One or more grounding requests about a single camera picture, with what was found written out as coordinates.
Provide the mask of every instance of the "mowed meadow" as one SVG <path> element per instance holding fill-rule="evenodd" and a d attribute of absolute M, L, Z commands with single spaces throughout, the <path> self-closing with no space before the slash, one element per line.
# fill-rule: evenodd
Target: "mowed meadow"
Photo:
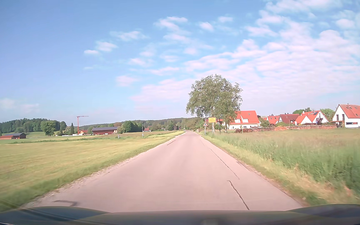
<path fill-rule="evenodd" d="M 162 144 L 183 131 L 0 140 L 0 212 Z"/>
<path fill-rule="evenodd" d="M 205 136 L 309 205 L 360 204 L 360 129 Z"/>

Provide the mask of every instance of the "red crane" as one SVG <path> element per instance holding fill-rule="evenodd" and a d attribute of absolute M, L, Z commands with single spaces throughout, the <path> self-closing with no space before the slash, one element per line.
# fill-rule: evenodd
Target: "red crane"
<path fill-rule="evenodd" d="M 88 117 L 88 116 L 77 116 L 77 134 L 80 134 L 80 130 L 79 130 L 79 117 Z"/>

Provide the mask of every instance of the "barn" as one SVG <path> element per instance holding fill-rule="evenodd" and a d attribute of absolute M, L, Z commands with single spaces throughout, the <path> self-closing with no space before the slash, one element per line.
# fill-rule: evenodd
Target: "barn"
<path fill-rule="evenodd" d="M 111 135 L 117 133 L 118 126 L 110 126 L 110 127 L 95 127 L 93 128 L 93 135 Z"/>
<path fill-rule="evenodd" d="M 0 136 L 0 140 L 24 139 L 24 138 L 26 138 L 25 133 L 14 133 L 14 134 L 8 134 L 8 135 Z"/>

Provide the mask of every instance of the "street sign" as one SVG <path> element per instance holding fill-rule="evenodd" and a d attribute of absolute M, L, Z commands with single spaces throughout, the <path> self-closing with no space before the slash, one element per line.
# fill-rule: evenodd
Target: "street sign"
<path fill-rule="evenodd" d="M 216 117 L 209 117 L 208 118 L 208 123 L 215 123 L 216 122 Z"/>

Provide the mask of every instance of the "road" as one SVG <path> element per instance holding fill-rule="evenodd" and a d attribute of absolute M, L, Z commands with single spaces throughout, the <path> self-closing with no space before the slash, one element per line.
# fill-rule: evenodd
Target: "road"
<path fill-rule="evenodd" d="M 302 207 L 192 131 L 31 204 L 47 205 L 107 212 Z"/>

